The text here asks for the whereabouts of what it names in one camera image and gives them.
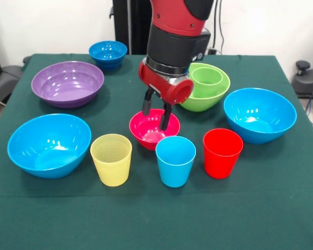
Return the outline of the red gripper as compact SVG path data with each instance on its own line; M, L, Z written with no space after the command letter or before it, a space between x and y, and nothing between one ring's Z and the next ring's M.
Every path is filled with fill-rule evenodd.
M155 93L164 101L164 114L161 117L160 129L165 131L172 114L172 105L183 103L189 98L194 89L194 83L188 74L178 78L158 74L148 66L146 58L139 65L138 75L148 87L143 100L142 114L149 115L152 95Z

